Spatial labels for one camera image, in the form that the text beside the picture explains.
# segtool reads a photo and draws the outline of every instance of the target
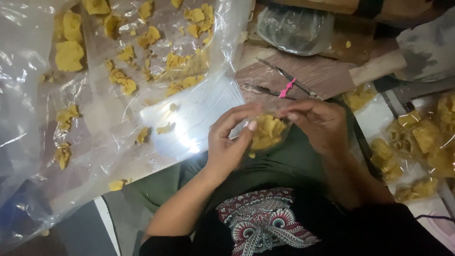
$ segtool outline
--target pink rubber band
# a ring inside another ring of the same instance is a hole
[[[295,82],[295,78],[292,80],[292,82],[288,83],[286,85],[286,89],[280,91],[280,96],[278,98],[284,98],[286,97],[286,93],[288,92],[289,89],[292,88],[292,84]]]

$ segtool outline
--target hand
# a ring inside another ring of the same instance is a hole
[[[262,105],[258,103],[242,105],[231,108],[211,126],[208,133],[208,161],[201,171],[205,177],[219,185],[238,166],[258,123],[252,121],[235,140],[231,140],[229,134],[245,118],[253,118],[260,113]]]
[[[305,99],[291,103],[278,114],[293,121],[319,154],[338,158],[349,152],[346,112],[342,106]]]

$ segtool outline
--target printed graphic on shirt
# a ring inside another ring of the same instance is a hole
[[[232,256],[251,256],[286,244],[305,248],[320,241],[295,221],[289,208],[292,191],[275,188],[246,193],[216,208],[219,219],[231,229]]]

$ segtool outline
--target black shirt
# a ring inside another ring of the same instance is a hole
[[[346,211],[304,189],[245,193],[209,210],[189,236],[149,238],[139,255],[453,255],[403,204]]]

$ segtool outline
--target person's left hand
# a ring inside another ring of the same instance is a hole
[[[229,138],[231,130],[245,118],[253,118],[261,112],[262,105],[258,103],[231,108],[211,126],[208,133],[208,161],[201,171],[210,182],[221,184],[238,166],[258,123],[252,121],[234,140]]]

